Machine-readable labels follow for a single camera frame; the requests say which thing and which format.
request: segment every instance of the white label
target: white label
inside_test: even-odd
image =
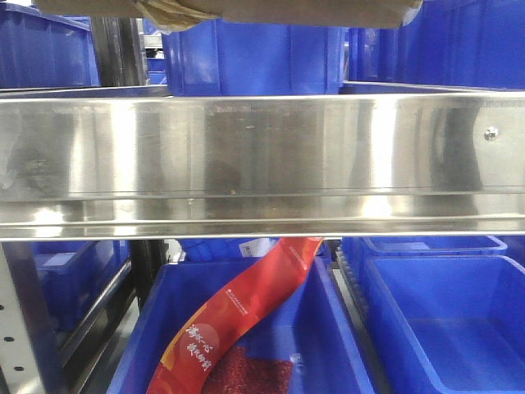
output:
[[[243,257],[263,257],[273,248],[276,241],[270,238],[258,238],[239,244],[240,253]]]

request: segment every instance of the perforated metal post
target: perforated metal post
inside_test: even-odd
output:
[[[0,247],[0,365],[10,393],[67,393],[28,243]]]

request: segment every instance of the empty blue bin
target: empty blue bin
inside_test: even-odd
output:
[[[98,83],[90,31],[83,23],[0,2],[0,37],[0,88]]]
[[[166,72],[166,60],[156,57],[148,57],[148,71]]]
[[[363,265],[372,257],[505,254],[507,245],[494,236],[374,236],[345,237],[342,249],[356,279],[366,287]]]
[[[182,325],[249,263],[162,267],[108,393],[143,394]],[[352,331],[322,261],[279,309],[245,334],[248,357],[294,360],[290,394],[373,394]]]
[[[397,30],[350,29],[350,78],[525,88],[525,2],[427,0]]]
[[[177,96],[337,94],[345,29],[206,21],[163,35]]]
[[[370,259],[367,325],[395,393],[525,394],[525,269],[502,256]]]
[[[165,85],[167,83],[166,72],[150,71],[148,73],[151,85]]]
[[[76,328],[122,266],[119,246],[120,241],[31,244],[48,311],[58,331]]]

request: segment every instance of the stainless steel shelf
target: stainless steel shelf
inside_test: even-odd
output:
[[[0,239],[525,231],[525,93],[0,100]]]

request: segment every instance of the red granules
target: red granules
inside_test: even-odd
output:
[[[202,394],[286,394],[293,364],[246,357],[233,346],[208,376]]]

